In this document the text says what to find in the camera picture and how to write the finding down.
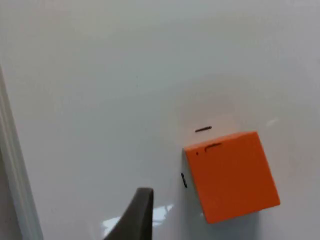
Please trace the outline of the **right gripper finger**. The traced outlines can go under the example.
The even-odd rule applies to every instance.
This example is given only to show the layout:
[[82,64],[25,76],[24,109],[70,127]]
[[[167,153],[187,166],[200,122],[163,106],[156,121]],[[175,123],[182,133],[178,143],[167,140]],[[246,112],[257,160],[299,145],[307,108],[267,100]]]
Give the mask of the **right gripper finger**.
[[154,190],[140,187],[127,209],[105,237],[106,240],[151,240],[153,232]]

